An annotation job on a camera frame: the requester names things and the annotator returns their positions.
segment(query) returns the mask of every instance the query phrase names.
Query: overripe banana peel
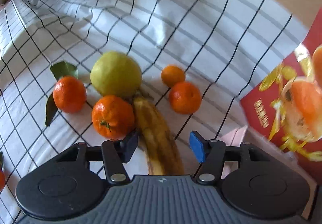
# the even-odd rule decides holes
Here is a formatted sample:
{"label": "overripe banana peel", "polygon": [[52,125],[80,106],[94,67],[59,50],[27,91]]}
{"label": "overripe banana peel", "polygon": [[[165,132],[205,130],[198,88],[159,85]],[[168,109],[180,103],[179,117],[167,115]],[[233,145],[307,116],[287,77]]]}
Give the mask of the overripe banana peel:
{"label": "overripe banana peel", "polygon": [[165,119],[150,101],[133,99],[136,127],[141,131],[139,147],[145,152],[149,175],[183,175],[184,168]]}

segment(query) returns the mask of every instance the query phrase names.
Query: dark green leaf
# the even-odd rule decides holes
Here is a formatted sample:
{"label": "dark green leaf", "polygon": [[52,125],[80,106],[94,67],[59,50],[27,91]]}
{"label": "dark green leaf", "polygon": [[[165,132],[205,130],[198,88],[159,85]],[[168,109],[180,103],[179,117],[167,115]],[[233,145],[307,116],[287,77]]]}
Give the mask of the dark green leaf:
{"label": "dark green leaf", "polygon": [[50,67],[53,75],[55,76],[56,80],[59,80],[65,76],[73,76],[78,79],[78,69],[73,64],[70,64],[66,61],[60,61],[55,63]]}
{"label": "dark green leaf", "polygon": [[58,111],[58,108],[55,104],[54,96],[53,94],[50,94],[46,103],[46,121],[45,121],[46,126],[50,125],[57,111]]}
{"label": "dark green leaf", "polygon": [[3,153],[0,152],[0,170],[3,168]]}

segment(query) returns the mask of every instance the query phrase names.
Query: guava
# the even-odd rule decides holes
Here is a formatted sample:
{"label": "guava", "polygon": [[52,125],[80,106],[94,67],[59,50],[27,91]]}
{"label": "guava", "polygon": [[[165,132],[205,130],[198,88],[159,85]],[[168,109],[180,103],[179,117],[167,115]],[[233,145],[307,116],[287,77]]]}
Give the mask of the guava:
{"label": "guava", "polygon": [[91,82],[102,96],[131,97],[142,83],[142,72],[131,57],[122,52],[109,51],[94,64]]}

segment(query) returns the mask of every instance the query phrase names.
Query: printed orange fruit on package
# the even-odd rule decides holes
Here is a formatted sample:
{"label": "printed orange fruit on package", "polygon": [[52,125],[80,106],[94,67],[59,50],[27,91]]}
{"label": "printed orange fruit on package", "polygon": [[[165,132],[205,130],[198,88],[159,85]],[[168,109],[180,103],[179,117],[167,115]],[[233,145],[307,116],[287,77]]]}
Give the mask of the printed orange fruit on package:
{"label": "printed orange fruit on package", "polygon": [[322,184],[322,9],[308,35],[241,100],[249,125]]}

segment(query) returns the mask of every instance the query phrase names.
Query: checkered tablecloth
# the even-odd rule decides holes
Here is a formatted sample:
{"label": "checkered tablecloth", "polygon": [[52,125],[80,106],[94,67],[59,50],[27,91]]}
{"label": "checkered tablecloth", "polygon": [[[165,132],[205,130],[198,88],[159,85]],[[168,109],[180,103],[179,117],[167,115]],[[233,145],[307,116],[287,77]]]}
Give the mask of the checkered tablecloth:
{"label": "checkered tablecloth", "polygon": [[[0,150],[7,185],[0,194],[0,224],[22,217],[17,182],[70,145],[104,138],[91,123],[100,95],[89,80],[95,61],[109,50],[133,57],[143,87],[164,115],[186,173],[199,167],[189,132],[207,139],[247,121],[239,99],[303,40],[307,29],[274,0],[13,0],[0,12]],[[45,104],[55,84],[51,63],[77,65],[87,102],[77,114],[57,113],[46,128]],[[168,64],[186,71],[203,95],[192,115],[174,113],[160,73]],[[147,174],[137,149],[125,165],[130,176]],[[102,163],[92,171],[104,178]]]}

